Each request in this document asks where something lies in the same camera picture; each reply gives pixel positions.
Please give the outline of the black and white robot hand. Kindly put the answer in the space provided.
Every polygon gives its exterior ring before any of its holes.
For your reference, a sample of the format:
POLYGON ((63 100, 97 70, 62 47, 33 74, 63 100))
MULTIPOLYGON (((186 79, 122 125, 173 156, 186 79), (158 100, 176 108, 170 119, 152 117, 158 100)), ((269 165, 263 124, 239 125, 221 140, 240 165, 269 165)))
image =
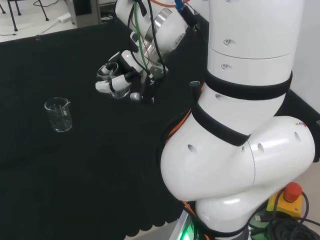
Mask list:
POLYGON ((98 69, 95 89, 114 99, 124 98, 130 93, 132 83, 141 78, 142 70, 129 50, 117 52, 98 69))

